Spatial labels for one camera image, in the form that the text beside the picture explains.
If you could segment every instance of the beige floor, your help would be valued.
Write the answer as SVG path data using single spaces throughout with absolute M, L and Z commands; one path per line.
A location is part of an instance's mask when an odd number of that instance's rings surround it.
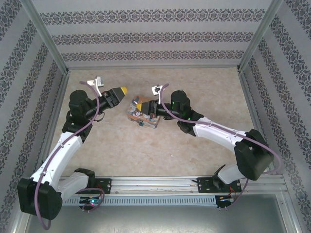
M 64 171 L 69 176 L 78 167 L 97 176 L 181 176 L 212 175 L 221 165 L 235 162 L 228 149 L 180 131 L 175 120 L 161 119 L 157 129 L 143 128 L 127 119 L 126 110 L 135 95 L 154 98 L 151 86 L 170 83 L 164 99 L 170 102 L 174 90 L 184 90 L 192 108 L 225 126 L 248 131 L 252 128 L 235 68 L 118 69 L 72 71 L 53 145 L 61 133 L 68 111 L 69 95 L 76 89 L 91 91 L 79 81 L 104 77 L 105 87 L 126 86 L 128 93 L 115 108 L 95 122 L 83 146 Z

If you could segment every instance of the colorful object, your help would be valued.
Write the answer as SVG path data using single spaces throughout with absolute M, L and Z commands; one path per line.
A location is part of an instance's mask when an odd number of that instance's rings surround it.
M 138 123 L 139 126 L 142 127 L 150 127 L 155 129 L 160 121 L 160 116 L 150 119 L 149 115 L 142 113 L 141 110 L 141 103 L 147 102 L 150 99 L 144 98 L 141 96 L 135 96 L 130 103 L 130 107 L 127 110 L 127 117 L 130 121 L 135 121 Z

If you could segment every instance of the purple cable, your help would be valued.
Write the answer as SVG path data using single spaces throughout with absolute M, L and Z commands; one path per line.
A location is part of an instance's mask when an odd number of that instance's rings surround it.
M 282 163 L 280 156 L 279 156 L 277 153 L 275 153 L 272 149 L 270 149 L 269 147 L 267 147 L 266 145 L 264 145 L 264 144 L 262 144 L 262 143 L 260 143 L 260 142 L 258 142 L 258 141 L 255 141 L 255 140 L 253 140 L 253 139 L 251 139 L 251 138 L 249 138 L 249 137 L 246 137 L 246 136 L 244 136 L 244 135 L 241 135 L 241 134 L 239 134 L 239 133 L 235 133 L 234 131 L 231 131 L 231 130 L 228 130 L 228 129 L 226 129 L 226 128 L 223 128 L 223 127 L 221 127 L 221 126 L 219 126 L 219 125 L 213 124 L 213 123 L 200 122 L 200 121 L 193 121 L 193 120 L 184 120 L 184 119 L 181 119 L 181 118 L 175 116 L 173 113 L 170 112 L 170 110 L 169 110 L 169 109 L 165 106 L 165 104 L 164 104 L 163 90 L 164 90 L 166 87 L 168 87 L 168 86 L 169 86 L 169 84 L 167 83 L 167 84 L 163 85 L 162 89 L 160 90 L 160 100 L 161 100 L 161 104 L 162 104 L 163 108 L 165 109 L 165 111 L 166 111 L 171 117 L 173 117 L 173 118 L 175 118 L 175 119 L 177 119 L 177 120 L 179 120 L 179 121 L 185 122 L 185 123 L 208 125 L 208 126 L 210 126 L 210 127 L 213 126 L 213 127 L 217 128 L 217 129 L 220 129 L 220 130 L 225 131 L 225 132 L 227 132 L 227 133 L 233 134 L 233 135 L 235 135 L 235 136 L 237 136 L 237 137 L 240 137 L 240 138 L 243 138 L 243 139 L 245 139 L 245 140 L 248 140 L 248 141 L 250 141 L 250 142 L 252 142 L 252 143 L 254 143 L 254 144 L 256 144 L 256 145 L 258 145 L 258 146 L 260 146 L 260 147 L 262 147 L 262 148 L 264 148 L 264 149 L 266 149 L 266 150 L 269 151 L 271 154 L 273 154 L 274 157 L 277 159 L 277 162 L 278 162 L 277 168 L 273 169 L 272 171 L 266 171 L 266 172 L 264 172 L 263 174 L 271 174 L 271 173 L 274 173 L 274 172 L 277 172 L 277 171 L 280 170 L 280 168 L 281 168 L 281 163 Z M 248 179 L 246 179 L 246 182 L 245 182 L 245 185 L 244 185 L 242 191 L 240 192 L 240 194 L 238 195 L 238 197 L 235 199 L 235 201 L 234 201 L 230 206 L 232 206 L 234 203 L 237 202 L 237 200 L 240 198 L 240 196 L 241 196 L 242 193 L 244 192 L 244 190 L 245 190 L 247 184 L 248 184 Z
M 44 166 L 43 171 L 42 171 L 42 173 L 41 173 L 41 175 L 40 175 L 40 177 L 39 177 L 39 180 L 38 180 L 37 185 L 36 185 L 36 187 L 35 187 L 35 213 L 37 214 L 37 217 L 38 217 L 38 219 L 39 219 L 39 222 L 40 222 L 41 226 L 42 226 L 43 229 L 45 229 L 45 230 L 48 230 L 48 229 L 50 228 L 50 226 L 51 226 L 51 221 L 49 220 L 47 226 L 44 224 L 43 218 L 41 217 L 41 213 L 40 213 L 40 210 L 39 210 L 39 204 L 38 204 L 39 187 L 40 187 L 41 182 L 42 182 L 42 179 L 43 179 L 43 177 L 44 177 L 44 175 L 45 175 L 44 173 L 47 171 L 47 169 L 48 169 L 48 167 L 49 167 L 49 165 L 50 165 L 52 159 L 55 157 L 55 155 L 57 154 L 57 152 L 62 148 L 62 145 L 63 145 L 63 144 L 66 144 L 70 139 L 72 139 L 73 137 L 75 137 L 75 136 L 76 136 L 77 134 L 79 134 L 81 131 L 85 130 L 90 124 L 92 124 L 93 121 L 96 119 L 98 113 L 99 113 L 99 106 L 100 106 L 100 104 L 99 104 L 99 98 L 98 98 L 98 96 L 97 96 L 96 91 L 94 90 L 93 87 L 91 87 L 91 86 L 90 86 L 89 84 L 87 84 L 86 82 L 80 81 L 80 84 L 83 84 L 83 85 L 88 86 L 88 87 L 93 91 L 93 93 L 95 94 L 95 97 L 96 97 L 97 109 L 96 109 L 96 112 L 95 112 L 94 117 L 92 118 L 92 120 L 90 120 L 90 122 L 89 122 L 88 124 L 86 124 L 84 127 L 82 127 L 81 129 L 79 129 L 77 132 L 75 132 L 74 134 L 72 134 L 71 136 L 69 136 L 68 138 L 66 138 L 66 139 L 63 141 L 63 143 L 62 143 L 61 145 L 59 145 L 59 146 L 56 148 L 56 150 L 54 151 L 54 153 L 51 155 L 51 157 L 50 157 L 49 160 L 47 161 L 47 164 Z

